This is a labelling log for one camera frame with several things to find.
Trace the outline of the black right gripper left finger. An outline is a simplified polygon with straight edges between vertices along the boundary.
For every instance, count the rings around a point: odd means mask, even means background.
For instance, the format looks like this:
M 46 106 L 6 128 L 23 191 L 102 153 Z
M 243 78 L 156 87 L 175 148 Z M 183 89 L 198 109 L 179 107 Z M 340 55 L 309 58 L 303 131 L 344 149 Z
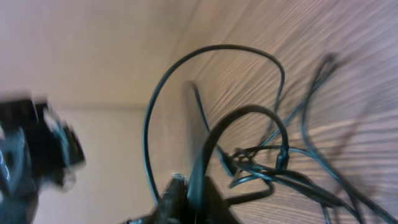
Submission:
M 187 180 L 174 174 L 157 206 L 143 217 L 124 221 L 124 224 L 181 224 L 186 205 Z

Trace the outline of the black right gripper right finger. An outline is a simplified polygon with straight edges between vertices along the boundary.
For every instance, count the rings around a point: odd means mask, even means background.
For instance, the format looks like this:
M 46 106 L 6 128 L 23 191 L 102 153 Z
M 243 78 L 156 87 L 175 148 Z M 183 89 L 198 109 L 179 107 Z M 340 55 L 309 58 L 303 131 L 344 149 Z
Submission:
M 199 224 L 239 224 L 239 221 L 229 210 L 215 183 L 205 177 L 204 208 L 198 215 Z

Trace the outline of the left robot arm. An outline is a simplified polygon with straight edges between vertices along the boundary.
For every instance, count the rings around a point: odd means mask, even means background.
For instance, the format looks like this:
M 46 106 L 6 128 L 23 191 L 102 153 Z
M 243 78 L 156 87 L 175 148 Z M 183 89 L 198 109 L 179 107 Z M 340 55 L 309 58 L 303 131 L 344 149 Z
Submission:
M 40 191 L 69 190 L 85 162 L 76 134 L 46 101 L 1 101 L 1 223 L 32 223 Z

